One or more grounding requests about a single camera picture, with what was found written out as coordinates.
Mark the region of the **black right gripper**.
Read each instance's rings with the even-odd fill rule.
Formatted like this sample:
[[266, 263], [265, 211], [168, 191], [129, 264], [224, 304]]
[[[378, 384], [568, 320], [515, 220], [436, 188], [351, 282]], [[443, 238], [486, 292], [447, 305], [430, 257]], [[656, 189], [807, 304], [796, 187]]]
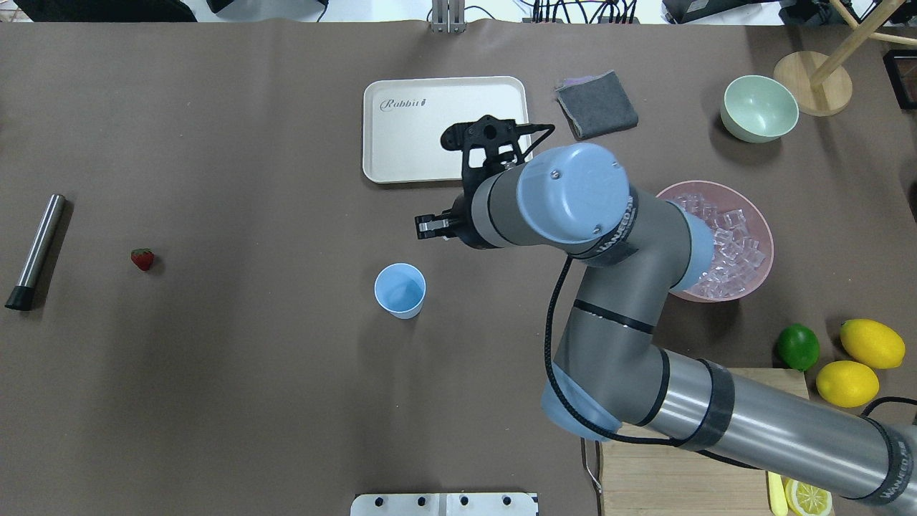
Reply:
[[449, 210], [441, 214], [424, 214], [415, 217], [417, 239], [454, 239], [473, 249], [494, 249], [495, 246], [479, 234], [473, 224], [471, 202], [458, 195]]

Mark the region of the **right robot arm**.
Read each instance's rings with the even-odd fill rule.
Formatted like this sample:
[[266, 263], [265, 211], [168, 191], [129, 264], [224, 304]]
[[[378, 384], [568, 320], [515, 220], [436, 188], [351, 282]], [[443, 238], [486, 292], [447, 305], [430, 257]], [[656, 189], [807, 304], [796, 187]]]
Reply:
[[584, 438], [653, 444], [781, 474], [880, 514], [915, 513], [915, 431], [823, 407], [738, 378], [710, 360], [656, 346], [669, 293], [698, 282], [713, 258], [700, 219], [631, 185], [616, 157], [577, 143], [524, 161], [501, 143], [461, 151], [463, 193], [417, 216], [419, 239], [477, 249], [548, 245], [586, 266], [557, 352], [546, 350], [542, 407]]

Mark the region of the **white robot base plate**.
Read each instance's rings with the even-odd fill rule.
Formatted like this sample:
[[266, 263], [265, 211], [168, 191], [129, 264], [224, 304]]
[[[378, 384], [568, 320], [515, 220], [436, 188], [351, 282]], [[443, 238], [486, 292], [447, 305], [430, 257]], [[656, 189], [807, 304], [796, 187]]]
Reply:
[[363, 494], [350, 515], [539, 515], [537, 494], [527, 492], [439, 492]]

